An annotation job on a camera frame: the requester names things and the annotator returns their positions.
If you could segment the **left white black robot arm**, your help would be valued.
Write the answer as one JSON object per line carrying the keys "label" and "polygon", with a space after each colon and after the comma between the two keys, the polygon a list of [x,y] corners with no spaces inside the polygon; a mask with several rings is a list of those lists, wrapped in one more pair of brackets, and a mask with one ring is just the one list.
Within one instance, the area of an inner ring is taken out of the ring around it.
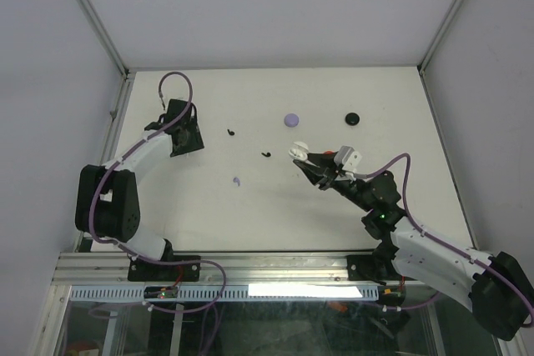
{"label": "left white black robot arm", "polygon": [[103,165],[85,166],[79,177],[75,226],[99,243],[113,243],[146,261],[156,279],[174,272],[172,243],[142,223],[138,185],[163,161],[204,148],[196,106],[172,99],[130,149]]}

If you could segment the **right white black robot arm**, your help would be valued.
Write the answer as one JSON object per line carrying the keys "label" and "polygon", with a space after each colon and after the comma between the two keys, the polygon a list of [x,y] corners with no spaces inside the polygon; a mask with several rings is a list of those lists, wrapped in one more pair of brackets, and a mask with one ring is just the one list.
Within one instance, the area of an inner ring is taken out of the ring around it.
{"label": "right white black robot arm", "polygon": [[361,155],[352,147],[311,153],[301,143],[289,150],[292,162],[319,190],[332,189],[365,211],[365,231],[378,246],[373,268],[382,278],[413,278],[471,312],[491,335],[514,339],[533,326],[533,286],[509,253],[497,255],[462,247],[418,222],[407,202],[407,186],[398,186],[390,167],[402,153],[373,173],[361,173]]}

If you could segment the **white earbud charging case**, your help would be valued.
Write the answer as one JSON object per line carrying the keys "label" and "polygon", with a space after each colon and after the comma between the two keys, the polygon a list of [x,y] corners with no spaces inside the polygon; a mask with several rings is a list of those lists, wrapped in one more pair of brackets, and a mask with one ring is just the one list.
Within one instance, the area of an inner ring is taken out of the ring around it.
{"label": "white earbud charging case", "polygon": [[293,142],[288,153],[293,160],[305,162],[308,160],[309,147],[301,141]]}

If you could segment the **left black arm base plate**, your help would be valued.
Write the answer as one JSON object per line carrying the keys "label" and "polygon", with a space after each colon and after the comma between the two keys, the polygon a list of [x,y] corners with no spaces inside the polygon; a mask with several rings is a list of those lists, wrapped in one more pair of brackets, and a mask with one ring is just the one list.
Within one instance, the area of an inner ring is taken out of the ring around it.
{"label": "left black arm base plate", "polygon": [[201,270],[199,260],[199,255],[173,255],[170,265],[160,265],[137,259],[130,262],[128,281],[173,283],[180,278],[184,283],[198,282]]}

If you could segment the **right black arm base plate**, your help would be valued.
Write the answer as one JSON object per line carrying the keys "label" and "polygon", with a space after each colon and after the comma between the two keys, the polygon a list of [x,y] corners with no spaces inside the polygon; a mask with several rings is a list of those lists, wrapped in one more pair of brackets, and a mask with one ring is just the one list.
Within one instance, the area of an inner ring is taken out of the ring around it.
{"label": "right black arm base plate", "polygon": [[388,281],[401,280],[391,263],[384,262],[372,254],[349,254],[345,259],[350,281],[367,280],[386,285]]}

